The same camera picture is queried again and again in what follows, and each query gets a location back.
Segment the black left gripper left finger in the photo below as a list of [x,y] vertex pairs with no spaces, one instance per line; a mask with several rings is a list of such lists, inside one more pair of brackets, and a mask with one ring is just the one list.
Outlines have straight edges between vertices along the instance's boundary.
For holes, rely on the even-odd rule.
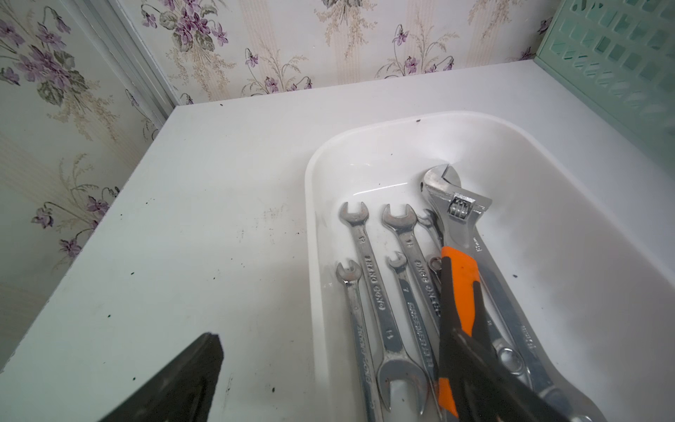
[[219,336],[205,332],[103,420],[208,420],[223,358]]

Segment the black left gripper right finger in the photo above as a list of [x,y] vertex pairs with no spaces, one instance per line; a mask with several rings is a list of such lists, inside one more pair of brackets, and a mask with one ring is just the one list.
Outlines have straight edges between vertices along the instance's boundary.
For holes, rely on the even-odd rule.
[[472,412],[469,421],[564,421],[566,418],[539,398],[465,334],[454,333],[462,344],[462,362],[469,365],[466,395]]

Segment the large silver open-end wrench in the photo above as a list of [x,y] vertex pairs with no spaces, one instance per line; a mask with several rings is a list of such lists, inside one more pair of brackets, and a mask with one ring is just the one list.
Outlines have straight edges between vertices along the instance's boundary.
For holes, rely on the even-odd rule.
[[382,361],[376,372],[376,383],[382,403],[390,410],[392,383],[406,382],[415,391],[418,415],[423,415],[430,388],[425,372],[407,353],[395,313],[391,308],[383,277],[367,234],[366,223],[369,218],[367,206],[364,202],[360,202],[359,209],[355,213],[349,212],[348,208],[349,204],[343,203],[339,209],[339,219],[351,230],[383,347]]

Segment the small silver open-end wrench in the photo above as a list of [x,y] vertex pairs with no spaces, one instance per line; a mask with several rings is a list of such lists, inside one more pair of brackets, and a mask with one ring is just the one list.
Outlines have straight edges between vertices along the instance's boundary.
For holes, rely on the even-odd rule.
[[375,379],[373,354],[367,334],[365,313],[360,298],[359,281],[362,276],[360,265],[348,260],[349,267],[338,263],[336,275],[346,287],[346,302],[350,315],[355,344],[356,362],[359,371],[367,421],[384,421],[379,389]]

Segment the orange handled adjustable wrench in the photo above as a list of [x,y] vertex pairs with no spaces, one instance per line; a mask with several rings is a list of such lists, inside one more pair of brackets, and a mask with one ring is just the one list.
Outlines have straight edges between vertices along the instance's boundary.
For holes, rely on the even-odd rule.
[[462,344],[453,334],[465,334],[485,351],[492,350],[473,242],[476,223],[491,200],[455,184],[456,176],[451,165],[432,167],[422,179],[421,192],[442,233],[439,405],[458,420],[469,421],[472,412],[465,388],[469,365],[462,362]]

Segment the silver combination wrench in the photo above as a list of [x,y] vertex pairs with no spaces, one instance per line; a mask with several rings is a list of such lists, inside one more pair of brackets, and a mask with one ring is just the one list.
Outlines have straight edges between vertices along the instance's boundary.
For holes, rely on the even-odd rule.
[[432,281],[430,269],[415,235],[415,227],[418,224],[417,215],[410,204],[405,206],[405,213],[402,216],[394,216],[391,213],[390,204],[384,206],[382,213],[382,224],[396,235],[418,284],[418,288],[424,297],[425,307],[432,318],[432,326],[436,333],[439,334],[439,326],[441,325],[441,295]]

